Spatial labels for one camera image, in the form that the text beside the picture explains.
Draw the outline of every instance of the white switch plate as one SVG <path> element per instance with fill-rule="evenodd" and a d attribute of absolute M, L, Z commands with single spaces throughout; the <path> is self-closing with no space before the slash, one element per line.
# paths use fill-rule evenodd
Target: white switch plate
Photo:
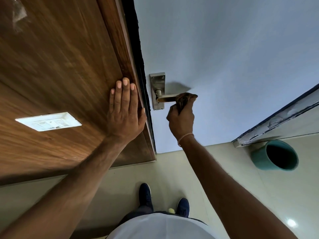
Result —
<path fill-rule="evenodd" d="M 16 121 L 37 130 L 38 132 L 82 125 L 68 112 L 18 118 Z"/>

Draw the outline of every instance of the white shirt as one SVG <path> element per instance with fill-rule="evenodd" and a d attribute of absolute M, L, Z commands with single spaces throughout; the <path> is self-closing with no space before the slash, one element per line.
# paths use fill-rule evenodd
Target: white shirt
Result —
<path fill-rule="evenodd" d="M 126 221 L 107 239 L 215 239 L 210 227 L 190 218 L 154 213 Z"/>

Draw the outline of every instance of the dark blue sneaker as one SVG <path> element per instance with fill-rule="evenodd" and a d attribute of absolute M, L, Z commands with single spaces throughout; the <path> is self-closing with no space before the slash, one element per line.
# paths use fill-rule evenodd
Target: dark blue sneaker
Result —
<path fill-rule="evenodd" d="M 180 199 L 175 214 L 181 215 L 183 217 L 189 216 L 189 202 L 186 198 Z"/>
<path fill-rule="evenodd" d="M 151 189 L 147 183 L 141 184 L 140 189 L 138 191 L 138 199 L 140 201 L 140 206 L 146 205 L 150 207 L 152 211 L 154 211 L 151 198 Z"/>

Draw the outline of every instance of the dark jeans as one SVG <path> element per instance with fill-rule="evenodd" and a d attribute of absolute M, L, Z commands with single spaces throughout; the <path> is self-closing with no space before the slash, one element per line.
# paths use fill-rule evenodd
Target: dark jeans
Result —
<path fill-rule="evenodd" d="M 166 212 L 166 211 L 153 211 L 152 208 L 146 206 L 146 205 L 142 205 L 140 206 L 139 208 L 137 208 L 136 210 L 128 213 L 125 217 L 123 217 L 123 219 L 120 221 L 120 223 L 117 225 L 122 225 L 123 223 L 125 223 L 126 221 L 130 220 L 130 219 L 133 219 L 135 217 L 138 217 L 138 216 L 141 216 L 141 215 L 148 215 L 148 214 L 153 214 L 153 213 L 162 213 L 162 214 L 166 214 L 166 215 L 175 215 L 175 216 L 180 216 L 180 217 L 183 217 L 181 215 L 177 215 L 177 214 L 173 214 L 173 213 L 169 213 L 169 212 Z"/>

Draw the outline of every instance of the teal bucket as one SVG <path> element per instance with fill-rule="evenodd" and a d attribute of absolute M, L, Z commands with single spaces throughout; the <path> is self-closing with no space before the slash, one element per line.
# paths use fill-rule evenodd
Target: teal bucket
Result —
<path fill-rule="evenodd" d="M 299 163 L 296 151 L 280 140 L 268 141 L 265 146 L 253 151 L 251 160 L 261 170 L 292 171 Z"/>

